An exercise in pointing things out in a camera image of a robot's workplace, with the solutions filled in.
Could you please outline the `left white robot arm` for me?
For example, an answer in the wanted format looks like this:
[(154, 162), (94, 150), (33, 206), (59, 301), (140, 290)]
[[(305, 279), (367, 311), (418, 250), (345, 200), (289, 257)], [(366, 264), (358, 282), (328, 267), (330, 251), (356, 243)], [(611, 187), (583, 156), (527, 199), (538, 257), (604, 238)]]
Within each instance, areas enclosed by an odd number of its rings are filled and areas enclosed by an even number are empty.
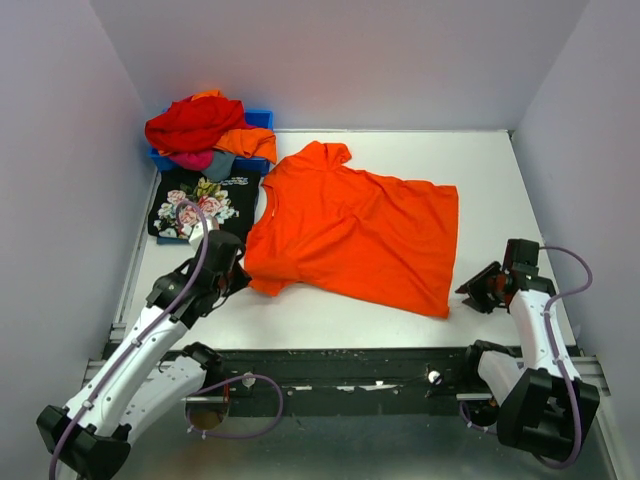
[(240, 261), (246, 247), (213, 230), (193, 242), (195, 257), (153, 284), (128, 335), (101, 369), (62, 407), (49, 405), (36, 420), (54, 464), (84, 479), (111, 479), (139, 435), (183, 397), (214, 393), (222, 359), (210, 347), (186, 346), (163, 372), (158, 364), (216, 306), (249, 283)]

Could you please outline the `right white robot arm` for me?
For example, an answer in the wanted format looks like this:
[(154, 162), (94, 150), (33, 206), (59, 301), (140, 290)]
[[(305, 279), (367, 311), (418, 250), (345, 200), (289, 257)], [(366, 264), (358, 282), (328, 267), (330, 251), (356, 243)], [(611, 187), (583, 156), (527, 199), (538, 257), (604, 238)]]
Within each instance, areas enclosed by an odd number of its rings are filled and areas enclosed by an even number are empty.
[(489, 314), (507, 310), (521, 352), (476, 341), (467, 350), (460, 379), (469, 390), (487, 387), (497, 407), (493, 420), (478, 423), (465, 403), (467, 428), (492, 434), (504, 445), (533, 455), (552, 469), (575, 463), (600, 404), (598, 389), (585, 383), (565, 345), (556, 304), (563, 294), (539, 273), (539, 243), (510, 239), (504, 259), (493, 262), (458, 288), (465, 304)]

